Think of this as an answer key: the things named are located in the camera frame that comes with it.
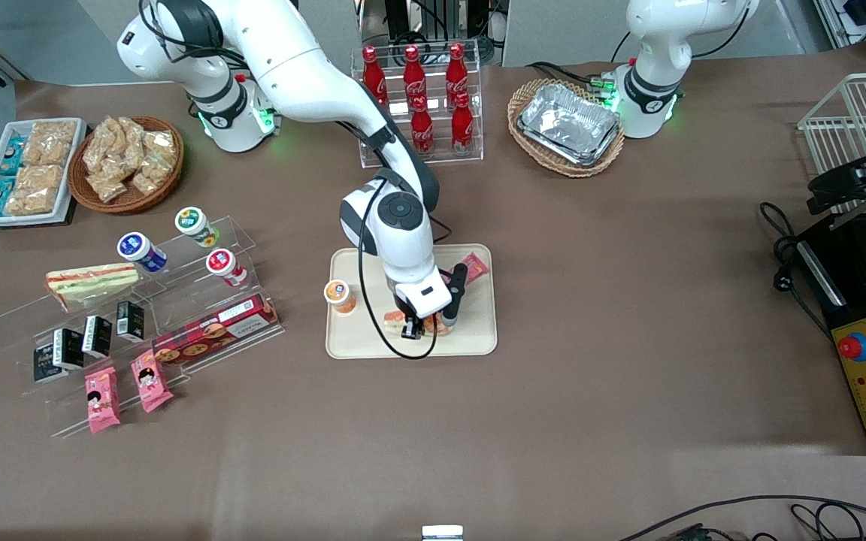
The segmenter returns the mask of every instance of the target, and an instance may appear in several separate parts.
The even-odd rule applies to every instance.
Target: gray floor
[[[334,0],[304,2],[306,17],[316,20],[315,24],[310,22],[311,25],[323,24],[326,19],[316,16],[319,13],[316,7],[329,2]],[[592,59],[605,61],[626,31],[623,2],[510,0],[509,3],[505,65],[524,65],[539,59],[565,65]],[[37,9],[27,10],[20,0],[0,0],[0,51],[31,78],[62,85],[137,80],[121,64],[113,42],[79,2],[37,0],[35,4]],[[126,17],[120,13],[127,8],[125,0],[109,5],[113,4],[120,9],[110,8],[107,17],[119,17],[118,20]],[[109,27],[106,33],[113,33],[110,28],[120,24],[118,20],[100,20],[100,23]],[[559,21],[562,28],[551,32],[547,28],[550,20]],[[317,30],[324,34],[322,28]],[[708,50],[727,34],[702,35],[692,38],[691,44],[697,51]],[[811,0],[761,0],[757,13],[743,25],[735,41],[711,58],[801,54],[828,48]],[[628,41],[618,58],[633,55],[636,50],[636,43]],[[13,90],[0,89],[0,134],[3,124],[13,119]]]
[[[0,52],[30,78],[62,85],[138,81],[75,0],[37,0],[35,10],[18,9],[21,4],[0,0]],[[0,136],[11,120],[15,98],[8,86],[0,89]]]

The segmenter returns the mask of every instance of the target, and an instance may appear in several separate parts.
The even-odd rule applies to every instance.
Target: wicker basket
[[[72,156],[72,163],[69,165],[68,182],[69,192],[72,192],[73,198],[86,208],[93,209],[100,213],[119,213],[120,215],[129,215],[130,213],[140,213],[149,210],[158,205],[166,198],[166,195],[171,194],[176,185],[179,184],[179,177],[183,172],[183,138],[180,137],[176,128],[164,120],[154,119],[151,116],[133,116],[133,121],[142,126],[148,132],[165,132],[172,133],[172,140],[176,145],[176,165],[172,168],[171,174],[166,177],[165,182],[156,189],[152,194],[144,195],[132,185],[132,176],[124,182],[127,191],[125,194],[118,196],[110,202],[103,203],[99,196],[95,194],[92,186],[86,181],[86,176],[89,175],[89,169],[86,169],[86,163],[82,161],[82,156],[92,141],[92,134],[82,141],[75,155]]]
[[[537,143],[537,141],[533,141],[532,138],[526,137],[525,134],[520,132],[519,128],[516,127],[516,118],[526,109],[526,106],[529,105],[540,86],[551,85],[551,83],[563,83],[563,85],[566,85],[568,89],[576,92],[577,95],[589,100],[594,99],[594,96],[592,96],[590,92],[581,89],[580,86],[574,85],[574,83],[557,81],[557,79],[536,79],[536,81],[526,83],[513,93],[513,97],[510,98],[510,103],[506,106],[506,119],[510,128],[510,134],[512,134],[516,143],[519,144],[519,146],[522,147],[523,150],[525,150],[534,160],[536,160],[538,164],[543,165],[543,167],[550,169],[551,171],[556,171],[558,174],[573,178],[594,176],[595,174],[598,174],[598,172],[607,168],[623,148],[622,129],[619,134],[616,134],[610,147],[607,148],[604,155],[601,156],[597,163],[595,163],[591,168],[581,168],[579,165],[575,165],[563,156],[553,152],[550,148],[546,148],[542,144]]]

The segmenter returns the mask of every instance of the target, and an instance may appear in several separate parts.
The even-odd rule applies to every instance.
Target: sandwich
[[[135,264],[99,264],[96,267],[55,270],[45,275],[45,289],[67,313],[109,301],[111,295],[138,281]]]
[[[385,328],[389,334],[399,336],[403,331],[403,325],[406,325],[406,315],[399,310],[387,312],[386,315],[383,316],[383,328]],[[437,335],[440,336],[450,332],[450,328],[443,325],[443,318],[440,313],[437,313],[436,315],[436,332]],[[433,316],[426,316],[426,318],[423,318],[423,333],[427,336],[433,336]]]

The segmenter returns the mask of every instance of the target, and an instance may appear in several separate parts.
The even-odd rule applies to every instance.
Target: red cookie box
[[[162,363],[194,361],[278,322],[272,304],[262,295],[252,295],[212,316],[159,336],[152,341],[152,352]]]

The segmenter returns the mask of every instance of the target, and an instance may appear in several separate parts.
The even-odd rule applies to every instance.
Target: yogurt cup
[[[206,213],[198,207],[186,207],[176,213],[176,229],[192,237],[204,249],[210,249],[220,241],[220,230],[209,223]]]
[[[216,275],[223,278],[231,287],[237,288],[247,281],[250,272],[245,270],[243,266],[236,262],[236,256],[233,252],[227,249],[217,249],[210,252],[206,258],[206,268]]]
[[[123,235],[117,251],[123,259],[140,264],[149,273],[155,273],[165,267],[165,252],[158,249],[147,236],[138,231]]]
[[[332,280],[323,288],[322,295],[326,302],[340,314],[348,314],[356,308],[356,298],[350,291],[350,284],[343,280]]]

